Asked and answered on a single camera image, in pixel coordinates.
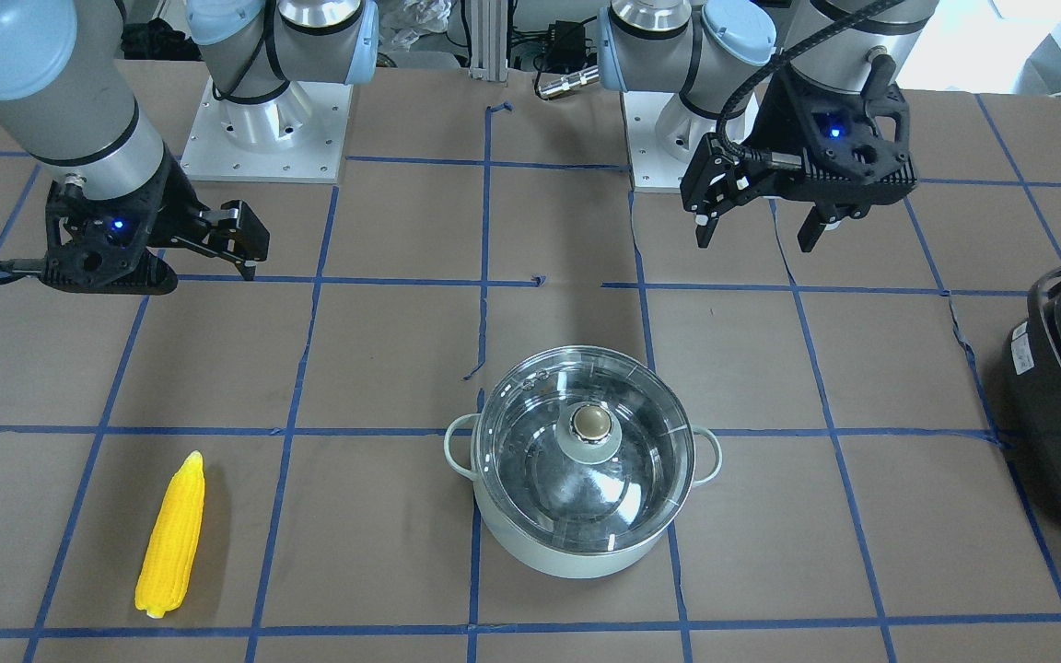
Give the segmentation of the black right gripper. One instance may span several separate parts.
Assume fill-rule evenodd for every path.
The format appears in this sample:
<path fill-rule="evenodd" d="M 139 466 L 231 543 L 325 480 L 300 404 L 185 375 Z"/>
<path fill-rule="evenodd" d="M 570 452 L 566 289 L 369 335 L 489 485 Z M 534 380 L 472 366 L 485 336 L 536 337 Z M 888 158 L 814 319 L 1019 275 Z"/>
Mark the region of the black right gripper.
<path fill-rule="evenodd" d="M 153 250 L 188 248 L 234 265 L 253 281 L 268 261 L 271 234 L 245 200 L 207 209 L 181 164 L 166 151 L 146 184 L 114 200 L 52 184 L 44 209 L 44 285 L 85 294 L 161 295 L 177 278 Z"/>

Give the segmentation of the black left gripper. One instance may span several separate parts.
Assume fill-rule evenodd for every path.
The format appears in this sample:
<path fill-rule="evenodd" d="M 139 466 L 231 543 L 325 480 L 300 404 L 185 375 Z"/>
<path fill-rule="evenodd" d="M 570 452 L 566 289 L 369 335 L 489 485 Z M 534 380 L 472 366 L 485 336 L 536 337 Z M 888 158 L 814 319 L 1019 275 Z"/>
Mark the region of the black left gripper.
<path fill-rule="evenodd" d="M 742 146 L 719 134 L 699 139 L 681 177 L 683 209 L 695 217 L 696 247 L 710 247 L 723 215 L 752 202 L 751 184 L 784 200 L 812 202 L 799 250 L 812 252 L 843 219 L 869 205 L 902 200 L 918 177 L 910 152 L 910 109 L 892 81 L 895 64 L 877 54 L 856 93 L 837 92 L 792 64 L 775 72 Z"/>

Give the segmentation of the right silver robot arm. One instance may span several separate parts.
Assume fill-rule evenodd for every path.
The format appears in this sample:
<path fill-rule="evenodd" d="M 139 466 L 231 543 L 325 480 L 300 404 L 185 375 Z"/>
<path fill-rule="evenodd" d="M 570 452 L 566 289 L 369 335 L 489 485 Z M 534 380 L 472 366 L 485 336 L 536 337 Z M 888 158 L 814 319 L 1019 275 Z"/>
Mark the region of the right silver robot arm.
<path fill-rule="evenodd" d="M 354 87 L 379 53 L 375 1 L 190 1 L 219 129 L 247 156 L 316 145 L 306 84 Z M 123 78 L 122 1 L 0 1 L 0 126 L 46 169 L 46 251 L 0 260 L 0 285 L 34 278 L 66 293 L 164 295 L 185 249 L 251 281 L 269 230 L 249 203 L 210 207 Z"/>

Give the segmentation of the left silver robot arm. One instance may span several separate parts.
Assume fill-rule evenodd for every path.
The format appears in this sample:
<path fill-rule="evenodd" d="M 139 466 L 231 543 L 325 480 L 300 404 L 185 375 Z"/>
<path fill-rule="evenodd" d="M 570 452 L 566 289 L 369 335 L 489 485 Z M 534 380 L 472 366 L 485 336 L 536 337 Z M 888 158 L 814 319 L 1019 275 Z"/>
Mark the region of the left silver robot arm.
<path fill-rule="evenodd" d="M 910 108 L 897 76 L 935 1 L 611 1 L 601 83 L 671 93 L 683 209 L 708 247 L 724 215 L 762 197 L 808 203 L 799 248 L 917 188 Z"/>

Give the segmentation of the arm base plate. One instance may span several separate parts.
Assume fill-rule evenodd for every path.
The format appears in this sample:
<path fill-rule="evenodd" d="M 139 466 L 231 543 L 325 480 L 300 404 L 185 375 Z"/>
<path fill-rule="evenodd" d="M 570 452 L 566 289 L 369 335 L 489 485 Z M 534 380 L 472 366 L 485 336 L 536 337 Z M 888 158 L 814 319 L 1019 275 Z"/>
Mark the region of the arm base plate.
<path fill-rule="evenodd" d="M 689 110 L 677 93 L 630 91 L 622 102 L 634 192 L 677 193 L 696 144 L 715 121 Z"/>
<path fill-rule="evenodd" d="M 180 159 L 193 181 L 337 184 L 354 87 L 294 81 L 241 105 L 205 85 Z"/>

